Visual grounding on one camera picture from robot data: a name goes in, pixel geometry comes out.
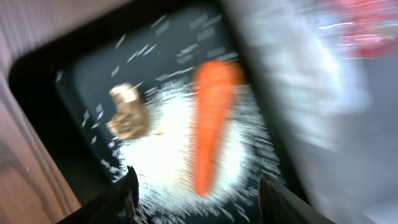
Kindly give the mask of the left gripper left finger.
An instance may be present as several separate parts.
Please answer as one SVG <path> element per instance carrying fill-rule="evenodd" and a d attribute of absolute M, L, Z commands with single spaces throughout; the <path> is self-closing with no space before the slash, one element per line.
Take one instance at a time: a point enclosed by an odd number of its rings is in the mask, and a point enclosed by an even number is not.
<path fill-rule="evenodd" d="M 139 182 L 133 167 L 108 191 L 82 206 L 57 224 L 136 224 Z"/>

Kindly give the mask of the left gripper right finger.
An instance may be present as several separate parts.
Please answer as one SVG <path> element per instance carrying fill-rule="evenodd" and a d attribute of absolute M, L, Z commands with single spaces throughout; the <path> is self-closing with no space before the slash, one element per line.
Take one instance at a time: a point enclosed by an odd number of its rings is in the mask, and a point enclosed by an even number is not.
<path fill-rule="evenodd" d="M 259 180 L 258 202 L 264 224 L 335 224 L 269 174 Z"/>

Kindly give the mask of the white rice leftovers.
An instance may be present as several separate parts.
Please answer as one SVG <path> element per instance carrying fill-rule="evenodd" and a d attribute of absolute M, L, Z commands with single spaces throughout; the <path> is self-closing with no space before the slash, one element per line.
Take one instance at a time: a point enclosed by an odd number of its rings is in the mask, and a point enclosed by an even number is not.
<path fill-rule="evenodd" d="M 57 74 L 58 94 L 110 179 L 135 168 L 139 223 L 257 223 L 260 175 L 282 175 L 252 88 L 242 82 L 218 143 L 215 181 L 206 196 L 195 193 L 194 73 L 211 59 L 239 55 L 222 15 L 199 8 L 162 16 Z M 137 87 L 149 116 L 145 135 L 129 141 L 106 127 L 116 112 L 109 91 L 125 82 Z"/>

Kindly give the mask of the walnut shell scraps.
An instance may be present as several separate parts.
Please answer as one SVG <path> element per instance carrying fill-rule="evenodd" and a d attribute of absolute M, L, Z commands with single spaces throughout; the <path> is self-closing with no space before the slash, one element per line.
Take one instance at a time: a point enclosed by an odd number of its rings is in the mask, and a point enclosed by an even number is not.
<path fill-rule="evenodd" d="M 143 137 L 149 127 L 149 116 L 137 87 L 125 82 L 115 85 L 109 95 L 116 112 L 106 123 L 108 131 L 123 141 Z"/>

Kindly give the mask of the orange carrot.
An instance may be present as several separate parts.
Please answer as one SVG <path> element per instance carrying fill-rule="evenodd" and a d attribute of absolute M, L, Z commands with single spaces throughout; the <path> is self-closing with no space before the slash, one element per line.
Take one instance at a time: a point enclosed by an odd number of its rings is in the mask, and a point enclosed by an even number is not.
<path fill-rule="evenodd" d="M 195 126 L 193 189 L 206 196 L 213 185 L 218 143 L 234 98 L 234 87 L 243 82 L 236 62 L 210 60 L 195 71 Z"/>

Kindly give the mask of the red snack wrapper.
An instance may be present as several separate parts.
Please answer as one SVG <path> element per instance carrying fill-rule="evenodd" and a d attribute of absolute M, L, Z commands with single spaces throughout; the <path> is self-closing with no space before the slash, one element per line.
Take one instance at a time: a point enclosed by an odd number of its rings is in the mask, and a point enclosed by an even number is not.
<path fill-rule="evenodd" d="M 397 0 L 328 0 L 318 28 L 336 37 L 354 57 L 373 58 L 397 51 Z"/>

